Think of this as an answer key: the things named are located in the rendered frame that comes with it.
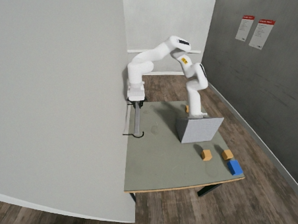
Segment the white wall panel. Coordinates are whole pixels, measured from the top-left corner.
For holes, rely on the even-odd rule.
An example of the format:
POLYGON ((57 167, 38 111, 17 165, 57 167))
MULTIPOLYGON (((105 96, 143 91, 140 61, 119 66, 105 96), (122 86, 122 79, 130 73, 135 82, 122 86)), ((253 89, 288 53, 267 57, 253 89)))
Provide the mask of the white wall panel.
POLYGON ((0 201, 135 223, 122 2, 0 0, 0 201))

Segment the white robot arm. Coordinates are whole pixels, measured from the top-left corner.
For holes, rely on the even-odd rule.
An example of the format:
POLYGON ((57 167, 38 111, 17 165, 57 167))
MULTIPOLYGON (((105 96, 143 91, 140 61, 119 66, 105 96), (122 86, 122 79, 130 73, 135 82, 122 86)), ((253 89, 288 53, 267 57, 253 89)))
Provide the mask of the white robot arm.
POLYGON ((197 76, 186 83, 189 104, 189 117, 187 118, 199 119, 203 118, 203 115, 207 115, 200 111, 200 95, 197 90, 207 88, 208 81, 203 66, 200 63, 192 64, 190 58, 185 55, 190 50, 191 45, 188 41, 177 36, 170 36, 156 48, 139 53, 127 66, 129 86, 131 87, 131 90, 127 91, 128 97, 144 96, 144 90, 141 90, 141 86, 144 84, 142 74, 153 70, 152 61, 160 61, 170 53, 171 57, 181 64, 185 78, 197 76))

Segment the small tan block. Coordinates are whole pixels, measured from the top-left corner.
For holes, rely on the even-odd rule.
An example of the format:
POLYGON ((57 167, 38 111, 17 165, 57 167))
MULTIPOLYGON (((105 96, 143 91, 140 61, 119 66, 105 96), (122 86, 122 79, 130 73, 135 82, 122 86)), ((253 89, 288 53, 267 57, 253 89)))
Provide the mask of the small tan block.
POLYGON ((230 150, 224 150, 221 155, 223 156, 224 160, 229 160, 233 157, 233 154, 230 150))
POLYGON ((210 160, 212 158, 210 150, 203 150, 201 155, 202 155, 203 161, 204 160, 210 160))

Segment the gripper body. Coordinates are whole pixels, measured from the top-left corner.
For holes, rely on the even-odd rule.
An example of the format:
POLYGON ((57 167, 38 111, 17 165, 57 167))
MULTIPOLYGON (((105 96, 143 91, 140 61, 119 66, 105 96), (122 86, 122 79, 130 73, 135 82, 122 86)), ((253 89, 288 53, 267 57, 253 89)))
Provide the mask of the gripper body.
MULTIPOLYGON (((142 84, 141 86, 141 90, 144 90, 144 86, 142 84)), ((140 100, 144 100, 144 96, 133 96, 133 97, 129 97, 129 100, 131 101, 140 101, 140 100)))

